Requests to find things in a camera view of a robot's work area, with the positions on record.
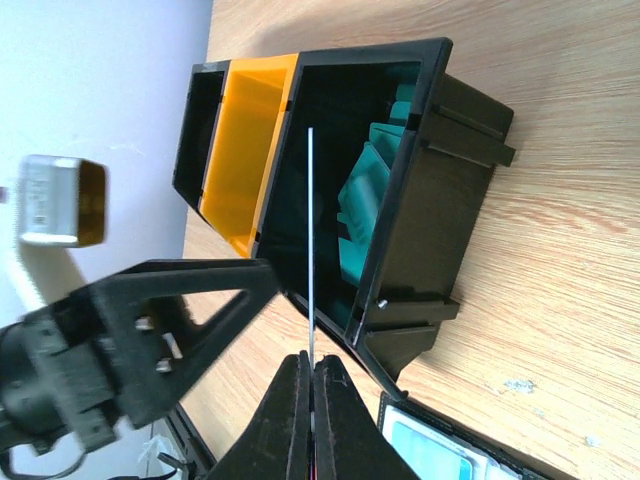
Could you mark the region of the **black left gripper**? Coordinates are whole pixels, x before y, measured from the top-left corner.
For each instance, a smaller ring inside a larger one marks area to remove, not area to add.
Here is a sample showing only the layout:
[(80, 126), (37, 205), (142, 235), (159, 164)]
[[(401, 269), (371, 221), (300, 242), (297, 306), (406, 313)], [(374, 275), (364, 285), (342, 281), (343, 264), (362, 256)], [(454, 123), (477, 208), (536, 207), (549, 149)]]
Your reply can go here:
[[(68, 434), (102, 449), (123, 415), (134, 427), (165, 416), (279, 285), (264, 260), (162, 260), (75, 290), (14, 289), (27, 311), (1, 331), (1, 450), (43, 454)], [(195, 323), (185, 296), (220, 291), (235, 295)]]

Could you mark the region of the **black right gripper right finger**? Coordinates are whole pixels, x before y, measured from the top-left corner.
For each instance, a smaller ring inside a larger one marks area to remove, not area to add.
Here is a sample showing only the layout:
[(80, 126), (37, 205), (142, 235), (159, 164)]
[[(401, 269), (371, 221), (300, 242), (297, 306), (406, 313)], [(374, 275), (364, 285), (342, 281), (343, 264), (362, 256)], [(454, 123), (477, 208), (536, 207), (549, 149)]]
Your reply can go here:
[(319, 479), (415, 479), (377, 429), (341, 359), (324, 357), (313, 374)]

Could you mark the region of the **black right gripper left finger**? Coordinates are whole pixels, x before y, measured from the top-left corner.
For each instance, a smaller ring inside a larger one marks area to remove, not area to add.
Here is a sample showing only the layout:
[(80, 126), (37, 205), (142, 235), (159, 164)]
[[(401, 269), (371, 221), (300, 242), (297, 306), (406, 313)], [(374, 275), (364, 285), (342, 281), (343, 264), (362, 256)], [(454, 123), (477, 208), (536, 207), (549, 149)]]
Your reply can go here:
[(308, 479), (311, 371), (302, 351), (284, 358), (249, 424), (209, 479)]

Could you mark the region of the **black leather card holder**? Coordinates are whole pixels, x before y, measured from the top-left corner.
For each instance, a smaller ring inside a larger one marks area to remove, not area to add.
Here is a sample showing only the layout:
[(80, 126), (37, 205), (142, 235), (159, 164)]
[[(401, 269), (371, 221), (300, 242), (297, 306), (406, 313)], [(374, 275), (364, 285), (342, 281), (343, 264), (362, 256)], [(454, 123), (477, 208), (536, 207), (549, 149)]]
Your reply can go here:
[(569, 479), (557, 468), (483, 436), (465, 425), (410, 398), (395, 400), (380, 395), (377, 426), (383, 435), (385, 409), (395, 407), (425, 429), (434, 433), (437, 442), (453, 447), (473, 465), (472, 479)]

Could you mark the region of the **teal credit card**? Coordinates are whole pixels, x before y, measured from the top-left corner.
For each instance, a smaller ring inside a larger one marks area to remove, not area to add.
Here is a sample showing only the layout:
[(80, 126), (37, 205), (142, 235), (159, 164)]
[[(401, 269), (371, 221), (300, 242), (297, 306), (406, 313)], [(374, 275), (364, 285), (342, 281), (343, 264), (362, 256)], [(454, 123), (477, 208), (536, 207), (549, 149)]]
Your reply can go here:
[(307, 247), (308, 247), (308, 320), (309, 362), (315, 366), (315, 280), (314, 280), (314, 129), (307, 129)]
[(473, 478), (466, 457), (437, 442), (432, 431), (395, 407), (385, 409), (383, 435), (420, 479)]

